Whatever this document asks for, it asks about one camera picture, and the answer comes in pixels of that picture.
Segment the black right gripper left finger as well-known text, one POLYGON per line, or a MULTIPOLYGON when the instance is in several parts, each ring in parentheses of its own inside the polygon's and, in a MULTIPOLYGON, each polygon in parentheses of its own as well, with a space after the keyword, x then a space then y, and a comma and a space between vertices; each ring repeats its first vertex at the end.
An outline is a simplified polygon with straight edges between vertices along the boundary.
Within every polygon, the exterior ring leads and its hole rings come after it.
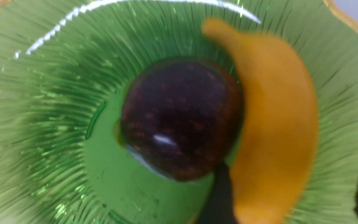
POLYGON ((233 212, 233 189, 229 167, 222 162, 214 170, 210 196, 196 220, 197 224, 237 224, 233 212))

